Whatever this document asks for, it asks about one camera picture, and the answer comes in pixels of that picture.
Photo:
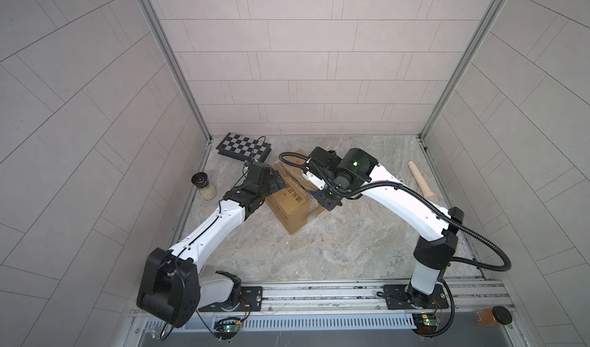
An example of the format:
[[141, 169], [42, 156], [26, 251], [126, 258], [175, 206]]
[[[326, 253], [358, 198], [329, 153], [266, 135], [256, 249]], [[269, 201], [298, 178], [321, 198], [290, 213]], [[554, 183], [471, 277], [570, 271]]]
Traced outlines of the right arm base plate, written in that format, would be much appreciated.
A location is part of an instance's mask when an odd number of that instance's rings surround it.
[[450, 308], [450, 298], [444, 286], [435, 285], [430, 295], [414, 290], [411, 285], [385, 285], [376, 295], [385, 300], [389, 310], [446, 310]]

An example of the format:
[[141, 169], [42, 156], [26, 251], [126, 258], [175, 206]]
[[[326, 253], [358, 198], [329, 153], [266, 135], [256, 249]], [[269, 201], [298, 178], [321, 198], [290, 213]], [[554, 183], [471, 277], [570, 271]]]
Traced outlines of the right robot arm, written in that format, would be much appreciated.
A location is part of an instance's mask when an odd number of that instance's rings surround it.
[[359, 148], [341, 158], [333, 151], [315, 148], [303, 172], [317, 190], [313, 195], [327, 210], [341, 200], [368, 197], [405, 220], [419, 233], [413, 255], [416, 265], [406, 290], [407, 302], [427, 308], [458, 244], [457, 231], [442, 207], [424, 199], [394, 177], [378, 160]]

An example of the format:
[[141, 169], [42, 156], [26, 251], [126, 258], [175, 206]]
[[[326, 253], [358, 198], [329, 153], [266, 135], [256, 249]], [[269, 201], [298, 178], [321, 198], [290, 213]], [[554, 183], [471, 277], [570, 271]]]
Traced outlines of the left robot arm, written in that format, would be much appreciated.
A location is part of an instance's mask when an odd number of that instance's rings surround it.
[[254, 162], [244, 181], [228, 190], [215, 211], [190, 235], [168, 250], [147, 257], [136, 305], [180, 328], [195, 312], [211, 304], [234, 310], [241, 303], [241, 280], [228, 272], [200, 277], [209, 256], [223, 240], [285, 183], [275, 168]]

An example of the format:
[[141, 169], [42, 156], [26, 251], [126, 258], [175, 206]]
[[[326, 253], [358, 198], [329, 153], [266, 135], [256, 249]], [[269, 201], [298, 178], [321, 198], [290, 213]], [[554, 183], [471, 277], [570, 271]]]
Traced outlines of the brown cardboard express box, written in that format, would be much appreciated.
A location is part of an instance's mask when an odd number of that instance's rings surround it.
[[269, 196], [265, 202], [290, 235], [295, 234], [325, 209], [312, 193], [317, 188], [308, 181], [303, 172], [279, 160], [273, 168], [281, 175], [285, 187]]

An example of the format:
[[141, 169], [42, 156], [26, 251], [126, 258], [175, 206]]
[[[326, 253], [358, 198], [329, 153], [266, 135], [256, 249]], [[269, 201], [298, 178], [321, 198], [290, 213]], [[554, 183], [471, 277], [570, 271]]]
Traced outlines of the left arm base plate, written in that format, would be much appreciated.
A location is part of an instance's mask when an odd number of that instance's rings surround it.
[[241, 286], [239, 290], [232, 290], [228, 299], [223, 302], [209, 302], [199, 304], [200, 313], [237, 313], [259, 312], [264, 288], [262, 286]]

